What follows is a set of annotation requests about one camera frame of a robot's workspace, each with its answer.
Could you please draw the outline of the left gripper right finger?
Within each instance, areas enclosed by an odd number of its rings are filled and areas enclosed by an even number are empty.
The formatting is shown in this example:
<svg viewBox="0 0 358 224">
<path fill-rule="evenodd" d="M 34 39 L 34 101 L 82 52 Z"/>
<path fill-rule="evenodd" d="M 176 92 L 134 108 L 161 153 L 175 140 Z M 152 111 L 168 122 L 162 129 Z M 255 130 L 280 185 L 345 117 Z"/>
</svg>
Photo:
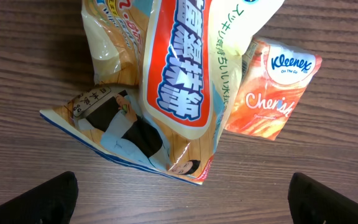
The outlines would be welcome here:
<svg viewBox="0 0 358 224">
<path fill-rule="evenodd" d="M 291 178 L 288 204 L 293 223 L 358 223 L 358 203 L 301 172 Z"/>
</svg>

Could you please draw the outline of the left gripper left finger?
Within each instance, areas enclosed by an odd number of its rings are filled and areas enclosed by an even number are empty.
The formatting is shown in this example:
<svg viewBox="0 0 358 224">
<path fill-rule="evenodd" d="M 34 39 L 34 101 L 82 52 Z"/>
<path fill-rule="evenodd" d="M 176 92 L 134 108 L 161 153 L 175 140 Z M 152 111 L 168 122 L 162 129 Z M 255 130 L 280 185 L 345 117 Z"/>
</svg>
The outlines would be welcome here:
<svg viewBox="0 0 358 224">
<path fill-rule="evenodd" d="M 66 171 L 0 205 L 0 224 L 68 224 L 77 198 L 76 176 Z"/>
</svg>

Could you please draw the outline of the orange small packet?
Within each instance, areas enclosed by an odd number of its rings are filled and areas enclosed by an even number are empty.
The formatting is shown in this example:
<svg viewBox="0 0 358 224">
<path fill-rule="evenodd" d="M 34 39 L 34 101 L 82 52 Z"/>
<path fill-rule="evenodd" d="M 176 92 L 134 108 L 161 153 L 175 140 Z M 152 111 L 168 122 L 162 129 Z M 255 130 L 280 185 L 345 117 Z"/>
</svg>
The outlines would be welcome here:
<svg viewBox="0 0 358 224">
<path fill-rule="evenodd" d="M 322 61 L 301 48 L 254 37 L 242 57 L 243 79 L 225 129 L 275 140 Z"/>
</svg>

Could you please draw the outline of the yellow snack chip bag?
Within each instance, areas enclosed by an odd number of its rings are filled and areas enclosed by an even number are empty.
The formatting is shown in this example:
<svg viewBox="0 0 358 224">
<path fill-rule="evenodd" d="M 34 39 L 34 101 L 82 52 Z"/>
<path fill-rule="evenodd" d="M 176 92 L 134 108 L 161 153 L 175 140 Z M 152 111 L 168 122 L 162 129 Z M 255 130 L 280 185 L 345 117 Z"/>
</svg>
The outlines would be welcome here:
<svg viewBox="0 0 358 224">
<path fill-rule="evenodd" d="M 281 6 L 83 1 L 95 86 L 40 115 L 109 161 L 201 185 L 239 91 L 243 55 Z"/>
</svg>

